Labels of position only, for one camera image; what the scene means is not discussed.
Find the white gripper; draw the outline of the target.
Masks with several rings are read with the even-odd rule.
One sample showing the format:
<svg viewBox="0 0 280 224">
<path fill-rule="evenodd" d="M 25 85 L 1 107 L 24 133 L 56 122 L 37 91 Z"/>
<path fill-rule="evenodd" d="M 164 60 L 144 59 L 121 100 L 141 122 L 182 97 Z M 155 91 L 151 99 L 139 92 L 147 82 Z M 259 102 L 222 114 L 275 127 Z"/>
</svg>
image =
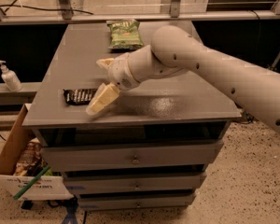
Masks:
<svg viewBox="0 0 280 224">
<path fill-rule="evenodd" d="M 108 77 L 111 83 L 107 85 L 102 83 L 98 88 L 86 108 L 88 115 L 94 116 L 103 111 L 108 105 L 119 98 L 120 91 L 129 91 L 140 85 L 133 77 L 128 58 L 129 54 L 124 53 L 115 59 L 100 59 L 96 62 L 99 67 L 108 70 Z"/>
</svg>

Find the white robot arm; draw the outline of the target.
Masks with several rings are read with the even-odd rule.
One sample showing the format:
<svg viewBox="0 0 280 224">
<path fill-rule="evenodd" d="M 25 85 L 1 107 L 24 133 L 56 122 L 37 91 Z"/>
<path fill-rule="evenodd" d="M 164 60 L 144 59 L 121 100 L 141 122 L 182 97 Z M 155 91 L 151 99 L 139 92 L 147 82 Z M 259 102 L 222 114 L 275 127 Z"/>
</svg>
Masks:
<svg viewBox="0 0 280 224">
<path fill-rule="evenodd" d="M 101 85 L 91 99 L 86 109 L 91 116 L 101 113 L 122 91 L 188 70 L 280 134 L 280 74 L 210 49 L 179 27 L 163 26 L 149 45 L 97 64 L 107 71 L 110 83 Z"/>
</svg>

